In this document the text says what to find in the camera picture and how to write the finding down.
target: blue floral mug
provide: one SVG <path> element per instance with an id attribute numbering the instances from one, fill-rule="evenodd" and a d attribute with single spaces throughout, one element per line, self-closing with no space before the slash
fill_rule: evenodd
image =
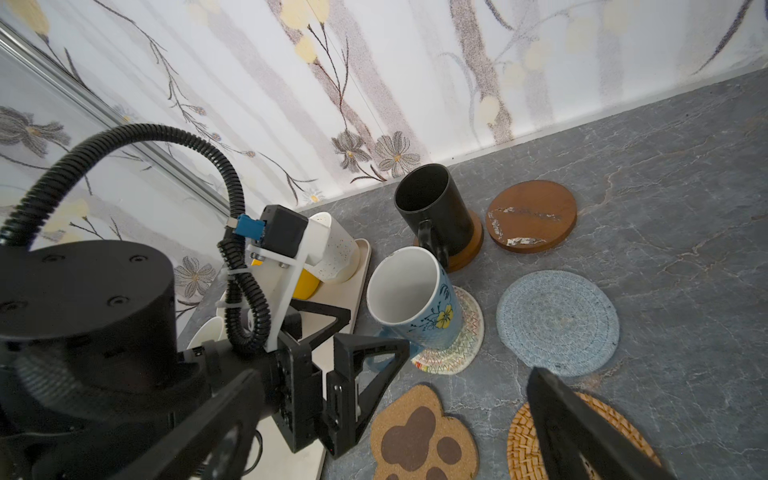
<path id="1" fill-rule="evenodd" d="M 386 257 L 368 283 L 368 310 L 385 331 L 430 349 L 447 349 L 464 319 L 448 274 L 434 255 L 405 247 Z"/>

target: blue connector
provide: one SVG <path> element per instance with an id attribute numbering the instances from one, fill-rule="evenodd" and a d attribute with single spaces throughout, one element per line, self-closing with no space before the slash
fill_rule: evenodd
<path id="1" fill-rule="evenodd" d="M 237 218 L 235 233 L 242 235 L 243 237 L 252 238 L 258 243 L 264 235 L 265 226 L 266 222 L 263 220 L 254 220 L 246 214 L 241 214 Z"/>

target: countertop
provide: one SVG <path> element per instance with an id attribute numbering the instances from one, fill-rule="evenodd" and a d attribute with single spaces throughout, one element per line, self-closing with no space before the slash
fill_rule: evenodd
<path id="1" fill-rule="evenodd" d="M 603 368 L 564 381 L 626 416 L 678 478 L 768 477 L 768 70 L 450 171 L 481 216 L 506 187 L 546 179 L 574 194 L 578 222 L 565 242 L 538 254 L 503 250 L 484 232 L 480 254 L 450 275 L 482 308 L 480 353 L 456 376 L 406 364 L 379 411 L 429 384 L 474 435 L 477 478 L 509 478 L 507 432 L 530 369 L 499 340 L 496 305 L 526 273 L 567 270 L 611 299 L 621 338 Z M 329 211 L 353 237 L 368 239 L 370 276 L 413 240 L 392 203 L 395 187 L 305 214 Z M 212 286 L 207 300 L 222 289 Z M 355 333 L 373 335 L 365 303 L 363 295 Z M 182 336 L 207 316 L 204 307 Z M 375 468 L 368 431 L 342 458 L 326 460 L 323 478 L 368 479 Z"/>

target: metal frame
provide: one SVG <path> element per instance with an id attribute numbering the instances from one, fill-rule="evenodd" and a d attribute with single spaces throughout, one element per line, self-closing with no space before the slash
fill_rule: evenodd
<path id="1" fill-rule="evenodd" d="M 550 480 L 588 480 L 580 453 L 606 480 L 675 480 L 549 370 L 533 368 L 525 391 Z"/>
<path id="2" fill-rule="evenodd" d="M 113 128 L 126 123 L 116 111 L 112 110 L 96 95 L 74 81 L 69 74 L 63 72 L 36 47 L 29 44 L 26 39 L 3 21 L 0 21 L 0 47 L 46 80 L 65 97 L 79 105 L 106 128 Z M 230 208 L 227 199 L 205 184 L 179 161 L 163 152 L 155 143 L 144 142 L 134 144 L 133 146 L 153 161 L 163 172 L 192 190 L 194 194 L 206 204 L 209 204 L 215 211 L 225 217 L 229 216 Z"/>

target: round wooden coaster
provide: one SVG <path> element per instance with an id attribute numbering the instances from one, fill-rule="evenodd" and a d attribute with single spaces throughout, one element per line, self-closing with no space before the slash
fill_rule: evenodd
<path id="1" fill-rule="evenodd" d="M 567 188 L 532 180 L 501 192 L 488 207 L 485 228 L 501 248 L 516 253 L 549 250 L 576 225 L 576 200 Z"/>
<path id="2" fill-rule="evenodd" d="M 600 414 L 601 417 L 608 420 L 608 423 L 613 425 L 632 445 L 645 455 L 648 455 L 648 458 L 653 460 L 656 465 L 661 466 L 661 461 L 654 453 L 654 450 L 622 414 L 595 397 L 579 392 L 576 392 L 576 395 L 584 400 L 595 412 Z M 591 480 L 599 480 L 600 476 L 583 456 L 581 460 L 584 462 Z M 518 410 L 509 427 L 507 466 L 509 467 L 509 476 L 512 480 L 533 480 L 534 478 L 536 480 L 546 480 L 549 478 L 538 447 L 536 428 L 533 425 L 533 417 L 531 416 L 531 406 L 527 402 Z"/>
<path id="3" fill-rule="evenodd" d="M 469 211 L 469 216 L 472 218 L 472 226 L 475 228 L 475 231 L 472 232 L 472 238 L 469 243 L 467 243 L 467 246 L 464 247 L 464 250 L 452 257 L 448 257 L 448 273 L 455 272 L 456 270 L 469 265 L 469 262 L 480 253 L 480 247 L 482 247 L 482 239 L 484 236 L 482 234 L 482 222 L 480 221 L 480 216 L 472 210 Z M 413 239 L 413 246 L 419 246 L 418 238 Z"/>

